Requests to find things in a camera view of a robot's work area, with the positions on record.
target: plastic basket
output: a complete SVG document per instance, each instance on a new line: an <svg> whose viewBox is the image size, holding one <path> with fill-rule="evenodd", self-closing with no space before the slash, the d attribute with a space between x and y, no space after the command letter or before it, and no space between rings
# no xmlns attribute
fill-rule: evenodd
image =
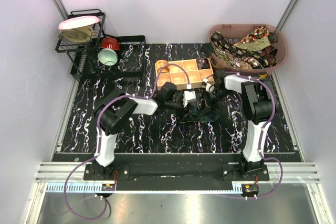
<svg viewBox="0 0 336 224"><path fill-rule="evenodd" d="M260 25L217 25L212 27L208 32L208 38L210 41L210 36L215 31L219 31L222 33L224 38L243 38L247 34L249 34L251 31L259 28ZM278 35L278 42L274 43L273 46L278 49L277 55L276 55L276 65L269 68L263 68L263 69L243 69L243 68L237 68L231 65L225 64L223 61L218 59L218 57L211 53L210 62L212 66L215 69L226 69L228 71L238 71L242 74L249 74L251 76L260 76L262 74L272 74L274 70L280 68L287 60L288 57L288 46L286 43L286 40L283 36L283 34L274 26L266 25L267 29L272 32L276 33Z"/></svg>

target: black marble mat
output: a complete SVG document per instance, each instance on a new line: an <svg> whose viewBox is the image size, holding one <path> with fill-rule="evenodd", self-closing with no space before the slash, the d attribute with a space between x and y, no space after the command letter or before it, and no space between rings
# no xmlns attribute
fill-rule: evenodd
<svg viewBox="0 0 336 224"><path fill-rule="evenodd" d="M91 153L96 149L95 104L115 87L127 93L149 95L155 77L155 62L193 59L204 56L201 44L149 44L145 51L147 66L144 81L86 80L78 86L61 152ZM131 69L140 59L139 51L130 46L123 53L120 69ZM242 114L239 94L222 102L221 118L212 123L179 123L172 113L134 115L117 139L115 152L128 153L230 153L240 152L247 136L247 122ZM294 152L282 109L268 130L265 152Z"/></svg>

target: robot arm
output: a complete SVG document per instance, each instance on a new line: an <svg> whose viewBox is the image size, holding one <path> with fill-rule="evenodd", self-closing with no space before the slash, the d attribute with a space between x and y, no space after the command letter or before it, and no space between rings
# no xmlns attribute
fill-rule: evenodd
<svg viewBox="0 0 336 224"><path fill-rule="evenodd" d="M267 132L271 124L269 122L264 126L272 113L271 95L267 93L260 83L246 80L234 74L227 75L224 70L217 71L214 74L214 79L216 83L215 88L209 91L210 94L207 96L209 104L217 103L231 91L235 91L242 96L243 114L248 121L248 130L246 145L243 149L239 168L242 175L253 175L264 166L264 161L259 154L259 138L263 130L262 127ZM275 98L270 79L263 79L261 81L271 90ZM266 135L263 134L261 139L262 154L264 152Z"/></svg>
<svg viewBox="0 0 336 224"><path fill-rule="evenodd" d="M104 174L104 171L106 170L105 167L109 166L114 161L115 141L118 133L121 131L122 127L127 124L131 115L153 115L159 108L173 109L175 111L183 112L186 109L186 103L193 101L195 98L194 91L184 91L184 95L175 97L176 90L177 88L175 84L166 82L161 87L161 90L155 94L154 99L124 98L113 104L112 107L108 108L103 113L100 120L102 129L100 148L97 147L95 154L97 158L93 162L101 174ZM120 89L114 89L100 104L98 104L95 111L95 118L98 117L106 104L122 95L125 95L125 93Z"/></svg>

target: wooden compartment box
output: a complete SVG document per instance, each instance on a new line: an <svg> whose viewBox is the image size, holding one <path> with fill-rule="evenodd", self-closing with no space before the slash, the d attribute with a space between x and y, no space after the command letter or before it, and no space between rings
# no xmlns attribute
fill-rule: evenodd
<svg viewBox="0 0 336 224"><path fill-rule="evenodd" d="M174 63L181 66L187 73L190 79L190 83L193 89L202 88L203 79L213 74L212 66L208 69L198 69L196 59L192 60L178 60L170 61L169 63ZM183 90L187 89L187 77L185 73L176 66L169 66L169 73L161 73L158 79L158 90L167 82L172 82L177 86L177 89ZM155 75L158 75L158 68L155 63ZM208 79L210 84L215 84L214 78L210 77Z"/></svg>

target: metal floor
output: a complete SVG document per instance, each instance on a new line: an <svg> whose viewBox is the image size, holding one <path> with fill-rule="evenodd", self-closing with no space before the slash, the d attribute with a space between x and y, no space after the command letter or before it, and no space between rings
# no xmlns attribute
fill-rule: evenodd
<svg viewBox="0 0 336 224"><path fill-rule="evenodd" d="M260 195L272 189L260 185ZM88 194L68 194L72 206ZM291 224L318 223L314 215L308 190L303 184L282 184L278 191L265 199L234 200L220 195L177 194L114 194L108 198L110 209L94 223L258 223ZM103 202L91 198L75 211L87 217L97 216ZM61 193L47 193L39 216L39 224L88 223L67 212Z"/></svg>

